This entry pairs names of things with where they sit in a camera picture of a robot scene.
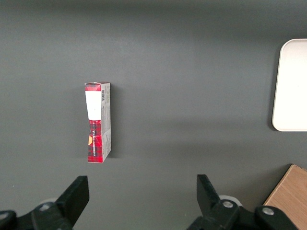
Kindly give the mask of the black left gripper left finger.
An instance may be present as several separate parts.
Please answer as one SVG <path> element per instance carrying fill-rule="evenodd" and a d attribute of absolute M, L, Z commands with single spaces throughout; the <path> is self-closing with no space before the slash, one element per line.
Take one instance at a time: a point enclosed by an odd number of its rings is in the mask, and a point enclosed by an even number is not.
<path fill-rule="evenodd" d="M 35 230 L 71 230 L 89 201 L 87 176 L 78 176 L 55 202 L 45 202 L 31 212 Z"/>

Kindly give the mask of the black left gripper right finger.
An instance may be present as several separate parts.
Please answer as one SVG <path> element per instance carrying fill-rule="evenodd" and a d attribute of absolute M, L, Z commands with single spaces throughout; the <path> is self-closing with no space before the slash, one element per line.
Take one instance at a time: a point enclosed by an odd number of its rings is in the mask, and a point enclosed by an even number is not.
<path fill-rule="evenodd" d="M 241 230 L 240 208 L 229 199 L 221 199 L 205 174 L 197 175 L 197 202 L 202 215 L 197 217 L 189 230 Z"/>

